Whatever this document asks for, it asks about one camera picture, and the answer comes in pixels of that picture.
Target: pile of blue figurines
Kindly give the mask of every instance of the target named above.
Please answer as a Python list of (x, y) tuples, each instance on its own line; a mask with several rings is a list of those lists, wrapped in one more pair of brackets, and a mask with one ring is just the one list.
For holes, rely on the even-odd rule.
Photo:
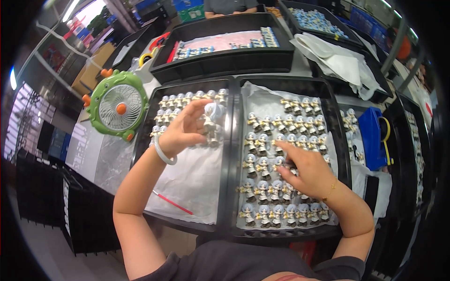
[(325, 15), (314, 10), (305, 12), (303, 9), (289, 8), (291, 13), (297, 19), (298, 24), (303, 28), (314, 29), (318, 31), (328, 32), (337, 36), (348, 38), (342, 30), (332, 25)]

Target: black plastic tray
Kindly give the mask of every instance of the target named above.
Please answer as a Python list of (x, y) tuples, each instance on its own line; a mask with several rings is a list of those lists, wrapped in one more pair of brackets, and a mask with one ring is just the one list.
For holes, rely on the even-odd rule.
[[(405, 110), (411, 112), (419, 131), (419, 139), (422, 146), (422, 157), (425, 162), (423, 171), (423, 203), (416, 207), (417, 194), (417, 169), (414, 153), (412, 133), (405, 115)], [(425, 211), (431, 199), (431, 190), (434, 189), (435, 178), (432, 171), (430, 140), (420, 106), (397, 93), (397, 99), (383, 113), (393, 126), (391, 134), (393, 138), (387, 140), (389, 153), (394, 158), (391, 165), (392, 187), (396, 189), (398, 198), (398, 215), (401, 218), (415, 220)]]
[[(383, 66), (384, 62), (387, 59), (387, 54), (383, 51), (383, 49), (381, 49), (381, 47), (375, 42), (375, 40), (372, 37), (370, 37), (369, 34), (363, 32), (351, 25), (347, 25), (347, 26), (354, 32), (358, 33), (358, 35), (361, 36), (364, 40), (368, 41), (372, 45), (375, 45), (375, 48), (377, 49), (377, 57), (380, 60), (380, 62), (378, 62), (375, 59), (375, 57), (374, 57), (374, 59), (376, 62), (378, 62), (378, 65), (380, 66), (380, 69), (381, 69), (381, 66)], [(366, 50), (370, 55), (372, 55), (372, 53), (367, 49), (366, 45), (364, 45), (364, 50)], [(391, 65), (391, 68), (389, 69), (389, 74), (387, 75), (387, 78), (392, 80), (392, 79), (394, 79), (395, 76), (399, 76), (398, 71), (396, 70), (394, 65)]]
[[(367, 63), (367, 66), (370, 68), (370, 70), (373, 73), (373, 76), (375, 77), (375, 80), (380, 84), (381, 88), (383, 88), (386, 92), (376, 90), (373, 96), (369, 99), (373, 103), (383, 103), (387, 98), (393, 98), (394, 95), (392, 94), (391, 88), (389, 88), (389, 85), (387, 84), (386, 78), (384, 78), (383, 74), (381, 74), (381, 70), (379, 67), (379, 62), (375, 60), (373, 55), (369, 54), (368, 52), (361, 50), (359, 53), (364, 55), (364, 59)], [(322, 77), (325, 78), (330, 82), (330, 85), (333, 89), (334, 94), (336, 95), (344, 95), (344, 96), (350, 96), (350, 97), (358, 97), (357, 94), (353, 92), (353, 90), (350, 88), (348, 82), (345, 82), (344, 80), (341, 80), (336, 77), (331, 77), (328, 75), (325, 75), (320, 67), (317, 65), (316, 62), (311, 61), (308, 59), (309, 65), (311, 67), (311, 72), (313, 77)]]
[[(234, 78), (231, 76), (202, 79), (156, 88), (153, 91), (152, 96), (150, 98), (149, 108), (145, 115), (144, 121), (140, 125), (138, 133), (135, 135), (136, 143), (133, 151), (133, 158), (131, 159), (131, 167), (138, 161), (138, 159), (142, 156), (145, 150), (147, 150), (147, 148), (149, 147), (150, 144), (149, 135), (152, 132), (153, 126), (156, 125), (154, 117), (156, 116), (156, 113), (159, 110), (158, 102), (162, 99), (163, 96), (171, 94), (177, 95), (179, 93), (187, 93), (189, 91), (195, 93), (199, 90), (202, 90), (204, 92), (207, 92), (211, 89), (218, 91), (222, 88), (228, 88), (229, 90), (227, 111), (225, 118), (229, 119), (231, 122), (231, 118), (233, 116), (233, 98), (234, 93), (236, 92), (236, 83)], [(228, 170), (229, 170), (228, 166), (230, 160), (230, 157), (228, 155), (232, 153), (230, 151), (231, 132), (230, 130), (227, 131), (226, 126), (224, 126), (223, 128), (225, 130), (225, 135), (224, 135), (223, 158), (220, 176), (219, 205), (217, 211), (216, 225), (186, 222), (178, 219), (165, 217), (148, 211), (144, 211), (145, 214), (149, 214), (150, 216), (157, 218), (163, 224), (171, 228), (175, 228), (196, 235), (205, 234), (206, 232), (212, 234), (213, 232), (217, 231), (218, 226), (223, 224), (223, 220), (226, 218), (224, 210), (226, 206), (226, 190), (228, 184)]]
[[(177, 41), (271, 27), (279, 48), (233, 49), (177, 60), (167, 60)], [(152, 75), (161, 84), (221, 75), (291, 71), (294, 46), (272, 13), (246, 13), (188, 23), (175, 28), (153, 60)]]
[[(111, 56), (109, 56), (109, 58), (106, 60), (103, 67), (106, 69), (112, 68), (118, 69), (120, 71), (127, 71), (131, 67), (132, 59), (139, 58), (142, 52), (150, 43), (151, 39), (160, 36), (164, 32), (165, 28), (166, 26), (164, 25), (164, 17), (156, 17), (151, 24), (124, 38), (116, 47)], [(122, 48), (135, 40), (136, 42), (131, 48), (128, 49), (122, 60), (120, 60), (116, 64), (113, 64)], [(98, 81), (103, 80), (103, 77), (100, 74), (98, 74), (96, 78)]]
[[(292, 32), (292, 34), (308, 32), (313, 35), (316, 35), (317, 37), (319, 37), (327, 42), (339, 45), (344, 48), (352, 48), (352, 47), (353, 48), (356, 47), (359, 49), (363, 48), (363, 43), (361, 42), (361, 40), (359, 40), (359, 38), (353, 32), (351, 32), (351, 30), (347, 27), (347, 25), (342, 23), (335, 15), (333, 15), (326, 8), (320, 7), (320, 6), (315, 6), (315, 5), (310, 5), (310, 4), (306, 4), (306, 3), (284, 1), (284, 0), (279, 0), (278, 4), (279, 4), (281, 15), (283, 16), (284, 20), (288, 24), (288, 27), (289, 27), (290, 31)], [(313, 11), (313, 10), (317, 10), (317, 11), (321, 12), (322, 14), (325, 15), (325, 18), (331, 22), (332, 25), (339, 27), (344, 32), (344, 34), (348, 36), (348, 38), (340, 36), (336, 40), (334, 34), (301, 27), (298, 24), (297, 19), (295, 19), (294, 15), (291, 13), (291, 11), (289, 11), (289, 8), (303, 9), (305, 12)]]
[[(286, 91), (294, 94), (307, 95), (311, 97), (319, 97), (322, 102), (322, 109), (327, 123), (328, 129), (333, 133), (334, 145), (338, 158), (338, 178), (349, 188), (351, 188), (351, 169), (350, 158), (345, 140), (345, 131), (342, 119), (339, 113), (339, 107), (326, 80), (321, 78), (292, 77), (292, 76), (238, 76), (238, 84), (240, 87), (246, 81), (259, 86), (267, 87), (271, 90)], [(245, 116), (243, 109), (242, 95), (234, 98), (234, 114), (232, 127), (232, 148), (231, 151), (242, 151), (243, 144), (243, 128), (245, 124)], [(339, 226), (323, 225), (311, 229), (292, 229), (292, 230), (243, 230), (236, 227), (236, 218), (238, 215), (239, 193), (236, 192), (236, 186), (240, 185), (240, 173), (242, 163), (242, 155), (233, 153), (230, 159), (229, 169), (229, 188), (228, 188), (228, 204), (226, 214), (230, 214), (231, 221), (228, 225), (231, 227), (231, 233), (235, 241), (244, 243), (251, 239), (274, 239), (276, 241), (306, 241), (316, 240), (325, 237), (340, 235)]]

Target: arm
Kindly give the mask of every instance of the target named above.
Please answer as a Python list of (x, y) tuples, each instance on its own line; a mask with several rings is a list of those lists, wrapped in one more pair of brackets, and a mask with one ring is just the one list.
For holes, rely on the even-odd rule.
[[(209, 100), (190, 103), (160, 137), (159, 145), (167, 157), (174, 157), (187, 146), (205, 141), (197, 119)], [(112, 208), (112, 218), (123, 252), (129, 279), (157, 270), (166, 261), (156, 237), (142, 216), (153, 187), (166, 167), (151, 146), (122, 181)]]
[(292, 159), (298, 173), (303, 175), (297, 177), (289, 169), (279, 167), (281, 176), (307, 196), (326, 198), (324, 201), (339, 218), (343, 237), (333, 258), (353, 256), (364, 261), (374, 236), (374, 218), (369, 206), (334, 177), (320, 153), (295, 148), (286, 142), (277, 145), (288, 153), (286, 161)]

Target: fan grille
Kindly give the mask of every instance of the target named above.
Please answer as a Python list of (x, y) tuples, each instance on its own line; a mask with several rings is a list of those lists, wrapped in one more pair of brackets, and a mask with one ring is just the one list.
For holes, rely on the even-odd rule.
[[(116, 107), (123, 103), (125, 114), (117, 113)], [(112, 131), (125, 131), (131, 128), (142, 112), (142, 98), (139, 91), (128, 84), (112, 87), (105, 93), (99, 105), (99, 116), (103, 125)]]

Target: red pen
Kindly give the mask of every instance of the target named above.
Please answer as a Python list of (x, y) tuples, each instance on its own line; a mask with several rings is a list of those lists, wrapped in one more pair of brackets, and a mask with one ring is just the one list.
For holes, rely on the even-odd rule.
[(191, 211), (189, 211), (189, 210), (187, 210), (187, 209), (181, 207), (181, 206), (178, 205), (177, 203), (175, 203), (175, 202), (173, 202), (173, 201), (167, 199), (166, 197), (162, 196), (162, 195), (159, 194), (158, 192), (156, 192), (156, 191), (154, 191), (154, 190), (153, 190), (153, 192), (154, 192), (156, 195), (158, 195), (159, 197), (161, 197), (162, 199), (164, 199), (165, 201), (167, 201), (167, 202), (169, 202), (170, 204), (174, 205), (175, 207), (177, 207), (177, 208), (183, 210), (184, 212), (186, 212), (186, 213), (188, 213), (188, 214), (193, 214)]

